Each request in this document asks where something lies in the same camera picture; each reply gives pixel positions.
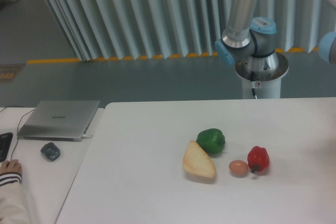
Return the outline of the person's hand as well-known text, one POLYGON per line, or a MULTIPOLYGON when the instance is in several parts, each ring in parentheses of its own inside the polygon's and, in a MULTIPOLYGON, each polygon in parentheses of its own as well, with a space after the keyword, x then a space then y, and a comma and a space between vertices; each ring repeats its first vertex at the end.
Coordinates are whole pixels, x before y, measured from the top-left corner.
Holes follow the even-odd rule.
POLYGON ((3 161, 1 163, 1 176, 21 176, 23 174, 23 168, 19 160, 14 159, 11 161, 3 161))

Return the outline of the white sleeved forearm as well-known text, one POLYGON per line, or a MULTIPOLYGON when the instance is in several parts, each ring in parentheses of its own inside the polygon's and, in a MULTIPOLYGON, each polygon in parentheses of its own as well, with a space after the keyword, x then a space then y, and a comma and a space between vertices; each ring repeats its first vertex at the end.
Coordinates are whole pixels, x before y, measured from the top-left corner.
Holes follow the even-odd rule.
POLYGON ((1 223, 31 223, 22 176, 18 172, 1 174, 1 223))

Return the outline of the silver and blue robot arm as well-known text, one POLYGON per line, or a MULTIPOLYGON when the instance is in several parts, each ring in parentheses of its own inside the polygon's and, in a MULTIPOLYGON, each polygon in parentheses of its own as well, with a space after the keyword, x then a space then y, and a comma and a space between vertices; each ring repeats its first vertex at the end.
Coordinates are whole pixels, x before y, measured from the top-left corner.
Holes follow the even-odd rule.
POLYGON ((260 0, 232 0, 228 23, 216 41, 218 54, 229 64, 245 56, 269 56, 277 47, 318 48, 319 56, 335 64, 335 0, 273 0, 274 17, 255 16, 260 0))

